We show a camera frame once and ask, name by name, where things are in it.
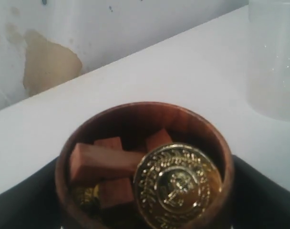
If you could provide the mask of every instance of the white wall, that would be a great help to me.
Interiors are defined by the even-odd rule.
[[[0,0],[0,109],[247,3]]]

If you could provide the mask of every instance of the wall stain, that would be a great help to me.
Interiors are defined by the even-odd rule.
[[[20,17],[20,10],[17,7],[12,6],[10,12],[14,17]]]
[[[24,35],[27,43],[23,85],[29,96],[79,76],[82,62],[70,49],[48,41],[36,30]]]
[[[6,39],[9,43],[19,45],[24,41],[23,36],[18,32],[18,28],[13,23],[5,25]]]

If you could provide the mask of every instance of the wooden bowl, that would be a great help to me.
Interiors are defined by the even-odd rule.
[[[90,118],[67,140],[57,161],[55,182],[65,229],[107,229],[88,217],[74,202],[68,186],[68,161],[76,143],[120,136],[123,149],[135,148],[147,136],[165,128],[172,139],[194,145],[209,156],[221,174],[223,189],[203,215],[184,229],[229,229],[230,197],[234,179],[231,151],[219,131],[185,108],[157,102],[120,105]]]

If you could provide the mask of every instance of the white countertop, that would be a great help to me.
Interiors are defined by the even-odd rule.
[[[244,97],[247,25],[244,7],[0,111],[0,193],[57,157],[85,120],[137,101],[199,113],[233,154],[290,191],[290,123]]]

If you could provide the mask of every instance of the bowl rim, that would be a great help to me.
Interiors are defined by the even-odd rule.
[[[212,131],[212,133],[215,135],[215,137],[219,141],[222,152],[223,152],[223,163],[225,165],[222,191],[219,194],[219,198],[216,198],[210,204],[210,206],[202,214],[202,217],[191,220],[190,222],[188,222],[186,225],[184,225],[181,228],[192,229],[194,228],[195,225],[197,225],[198,227],[207,225],[221,211],[223,206],[228,202],[229,196],[232,193],[233,182],[234,182],[234,163],[233,163],[232,153],[230,151],[230,148],[226,140],[222,136],[222,134],[207,119],[181,106],[169,104],[169,103],[163,103],[163,102],[134,102],[134,103],[126,103],[126,104],[121,104],[121,105],[111,107],[107,110],[99,112],[98,114],[86,120],[70,135],[70,137],[65,142],[63,148],[61,149],[60,155],[56,162],[56,168],[55,168],[56,193],[57,193],[58,201],[61,205],[61,208],[63,208],[63,210],[66,211],[66,214],[69,217],[74,219],[78,224],[80,224],[85,229],[91,229],[91,228],[107,229],[107,227],[103,225],[102,223],[100,223],[99,221],[88,217],[74,202],[69,192],[69,188],[65,182],[66,181],[66,177],[65,177],[66,156],[67,154],[70,153],[69,152],[70,146],[72,142],[74,141],[74,139],[76,138],[76,136],[79,134],[80,131],[85,129],[89,123],[91,123],[93,120],[107,113],[111,113],[115,110],[134,106],[134,105],[159,105],[159,106],[166,106],[166,107],[171,107],[174,109],[179,109],[181,111],[184,111],[188,113],[190,116],[193,116],[194,118],[203,122]]]

